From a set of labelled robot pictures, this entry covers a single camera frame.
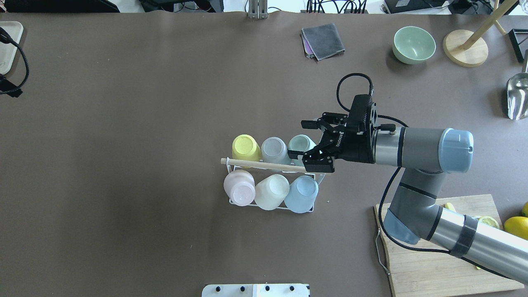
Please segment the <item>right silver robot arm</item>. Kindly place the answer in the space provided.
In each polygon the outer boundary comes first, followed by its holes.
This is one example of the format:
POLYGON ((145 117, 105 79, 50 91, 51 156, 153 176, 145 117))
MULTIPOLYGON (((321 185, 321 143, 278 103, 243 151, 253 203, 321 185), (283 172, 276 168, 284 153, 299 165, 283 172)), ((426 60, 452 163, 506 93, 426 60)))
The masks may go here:
POLYGON ((503 278, 527 284, 527 240, 487 226, 474 216, 445 210, 436 201, 448 173, 466 173, 473 160, 467 130, 411 128, 397 121, 379 124, 375 111, 323 113, 303 120, 303 129, 321 130, 309 150, 290 150, 308 172, 333 173, 336 159, 386 164, 403 169, 381 228, 391 241, 414 250, 421 239, 447 254, 503 278))

